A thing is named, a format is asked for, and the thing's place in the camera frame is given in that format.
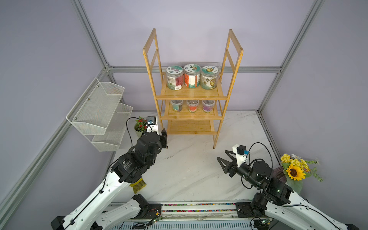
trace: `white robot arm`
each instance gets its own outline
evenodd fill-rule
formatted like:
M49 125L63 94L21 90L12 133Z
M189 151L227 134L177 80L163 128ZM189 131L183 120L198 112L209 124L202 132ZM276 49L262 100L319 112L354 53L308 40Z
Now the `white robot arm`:
M51 222L53 230L110 229L127 219L136 216L143 219L146 216L149 203L140 194L114 210L102 212L119 193L140 180L142 174L155 163L161 149L166 148L166 131L163 129L159 135L156 119L153 118L151 128L142 134L137 145L109 166L104 181L95 191L69 215L58 216Z
M239 174L262 192L256 193L248 213L253 216L268 216L277 219L295 230L358 230L352 224L340 223L301 198L291 187L272 177L273 169L263 159L246 163L249 151L245 146L235 145L233 151L225 151L232 162L217 158L224 173L230 177ZM259 221L258 229L268 229Z
M136 146L111 164L105 180L79 207L69 215L58 216L51 222L53 230L105 230L130 218L146 219L150 211L149 203L140 194L114 210L103 211L119 193L131 183L137 182L154 164L161 149L166 148L166 132L163 130L159 136L155 124L154 120L152 132L143 134ZM264 219L268 216L268 220L277 219L295 230L359 230L352 224L343 224L332 219L301 198L288 185L273 178L273 170L264 160L255 159L249 165L246 164L249 152L245 146L235 145L233 151L225 152L232 162L217 158L224 173L229 173L230 177L239 174L252 186L263 190L255 194L250 206L247 206L248 210L238 211L251 213L249 217ZM260 219L254 227L267 230L267 223L269 221Z

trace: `plastic jar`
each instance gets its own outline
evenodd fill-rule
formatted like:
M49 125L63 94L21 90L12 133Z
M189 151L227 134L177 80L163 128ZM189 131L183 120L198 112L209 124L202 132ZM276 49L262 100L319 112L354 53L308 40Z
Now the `plastic jar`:
M194 113L197 111L199 101L198 100L187 100L188 110L189 112Z
M206 113L209 113L212 111L213 106L215 105L215 101L214 100L203 100L202 105L203 105L203 111Z
M183 100L171 100L171 105L175 112L180 112L183 108Z
M184 85L188 88L198 87L201 83L200 79L201 67L197 64L188 64L184 66Z
M215 66L205 66L201 71L201 87L204 89L214 89L217 86L219 69Z
M169 66L166 68L167 87L179 90L183 86L183 68L180 66Z

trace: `wooden shelf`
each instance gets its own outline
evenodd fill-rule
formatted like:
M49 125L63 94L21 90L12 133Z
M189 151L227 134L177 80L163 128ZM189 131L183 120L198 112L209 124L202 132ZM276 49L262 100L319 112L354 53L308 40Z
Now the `wooden shelf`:
M196 88L188 88L183 85L183 88L180 90L172 90L169 89L166 85L166 74L164 74L164 78L162 81L161 94L156 95L156 99L159 100L227 100L228 97L224 96L222 92L222 87L220 81L217 83L217 87L212 90L207 90L198 86Z
M152 60L148 60L148 50L151 47L153 41L155 41L155 53L153 55ZM230 41L233 43L238 57L236 58L236 62L233 62L233 59L230 57L229 53L229 45ZM149 76L149 81L151 83L151 88L153 92L153 97L155 99L155 105L158 113L158 118L163 127L162 120L167 120L167 133L168 134L203 134L203 135L212 135L213 136L213 148L216 147L217 140L219 138L220 130L222 123L224 121L224 116L226 113L227 106L229 104L231 91L233 89L235 78L239 70L241 58L243 56L243 49L239 44L238 39L235 37L235 34L232 29L229 30L229 34L227 36L227 42L225 47L224 59L222 61L221 72L219 73L219 79L217 82L217 87L212 90L203 89L201 86L196 88L188 88L183 85L183 88L180 90L172 90L169 89L166 85L167 78L166 73L162 72L161 61L160 61L160 53L159 46L157 42L156 29L153 29L151 35L149 36L146 44L143 47L143 56L144 61L146 63L147 72ZM158 61L159 70L160 70L160 80L161 80L161 92L160 94L156 93L155 84L152 77L152 70L155 61ZM229 91L226 96L224 96L221 82L223 76L223 70L225 68L226 59L229 61L231 69L233 70L233 76L231 77ZM215 106L210 113L204 112L202 102L199 103L198 109L196 112L191 113L188 111L188 106L186 102L183 103L183 108L180 112L175 112L170 105L170 100L214 100ZM224 106L222 107L220 101L224 100ZM165 112L162 116L163 103L165 101ZM220 113L217 110L217 102L219 103ZM220 120L219 127L217 131L213 126L213 120Z
M191 113L188 110L188 105L184 101L183 107L180 112L175 112L170 103L170 100L165 100L165 114L161 117L164 120L221 120L222 116L219 116L217 111L217 104L213 107L213 110L209 113L203 111L203 104L200 101L196 112Z
M168 134L216 135L213 120L168 120Z

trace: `white wire basket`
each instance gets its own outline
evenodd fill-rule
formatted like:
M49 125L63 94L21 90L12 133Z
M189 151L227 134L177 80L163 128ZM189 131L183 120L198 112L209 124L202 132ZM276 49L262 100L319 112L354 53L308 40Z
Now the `white wire basket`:
M68 114L68 121L83 135L105 135L124 89L111 82L98 81L76 115L69 118Z
M95 78L66 116L100 152L117 151L120 147L125 123L133 110L120 103L124 89Z
M119 103L107 127L105 135L96 135L92 144L100 151L117 151L125 132L126 121L132 113L133 107Z

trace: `marble surface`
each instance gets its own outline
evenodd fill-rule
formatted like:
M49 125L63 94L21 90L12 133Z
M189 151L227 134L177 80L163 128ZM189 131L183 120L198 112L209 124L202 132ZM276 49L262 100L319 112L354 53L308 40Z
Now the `marble surface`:
M133 112L132 116L146 117L156 114ZM133 129L134 123L134 119L131 119L128 124L133 145L138 139ZM239 175L231 178L229 174L224 174L216 157L230 161L225 150L232 150L235 144L245 145L248 149L255 142L267 146L273 157L273 167L278 167L255 111L227 111L216 149L212 148L211 135L169 135L168 148L158 154L156 163L142 175L147 186L139 193L150 202L251 200L257 190L244 188ZM125 132L115 159L125 154L130 146L128 132ZM271 166L270 156L263 145L255 144L250 153L251 159L263 158ZM114 202L128 201L134 193L131 187L127 190Z

